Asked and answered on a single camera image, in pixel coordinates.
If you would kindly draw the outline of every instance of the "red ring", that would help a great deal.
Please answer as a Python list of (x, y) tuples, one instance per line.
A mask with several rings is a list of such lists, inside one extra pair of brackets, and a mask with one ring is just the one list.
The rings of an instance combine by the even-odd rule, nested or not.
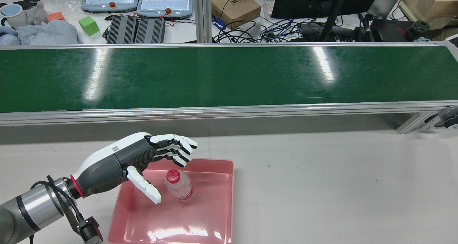
[(75, 185), (76, 189), (78, 190), (78, 193), (80, 194), (80, 196), (81, 196), (82, 198), (85, 198), (85, 196), (84, 196), (83, 193), (81, 192), (80, 187), (78, 186), (77, 181), (75, 180), (75, 178), (73, 177), (73, 175), (70, 175), (70, 178), (72, 179), (72, 182), (73, 182), (73, 184)]

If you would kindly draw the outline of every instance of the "white mug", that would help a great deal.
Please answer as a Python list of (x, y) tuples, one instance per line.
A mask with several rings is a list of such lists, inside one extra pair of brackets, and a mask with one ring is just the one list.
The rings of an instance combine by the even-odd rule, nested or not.
[(26, 13), (23, 11), (23, 8), (16, 3), (7, 4), (0, 8), (0, 16), (7, 19), (10, 27), (14, 29), (28, 25)]

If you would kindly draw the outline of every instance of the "pink tray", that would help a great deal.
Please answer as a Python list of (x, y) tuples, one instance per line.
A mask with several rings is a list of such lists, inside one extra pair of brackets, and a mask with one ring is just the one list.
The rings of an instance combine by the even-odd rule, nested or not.
[(121, 184), (108, 242), (230, 244), (234, 162), (193, 159), (182, 169), (194, 185), (193, 196), (185, 202), (165, 188), (165, 175), (170, 169), (179, 168), (162, 159), (143, 171), (145, 179), (162, 195), (157, 205), (130, 181)]

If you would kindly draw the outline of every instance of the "metal rail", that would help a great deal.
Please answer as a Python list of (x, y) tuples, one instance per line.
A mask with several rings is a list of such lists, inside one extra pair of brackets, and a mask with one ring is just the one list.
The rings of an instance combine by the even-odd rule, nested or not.
[(458, 101), (182, 107), (0, 113), (0, 126), (210, 118), (439, 112)]

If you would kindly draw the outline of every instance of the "green conveyor belt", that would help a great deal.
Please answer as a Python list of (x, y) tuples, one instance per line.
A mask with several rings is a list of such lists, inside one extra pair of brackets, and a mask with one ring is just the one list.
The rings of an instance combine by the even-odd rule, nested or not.
[(458, 63), (440, 46), (0, 54), (0, 112), (458, 100)]

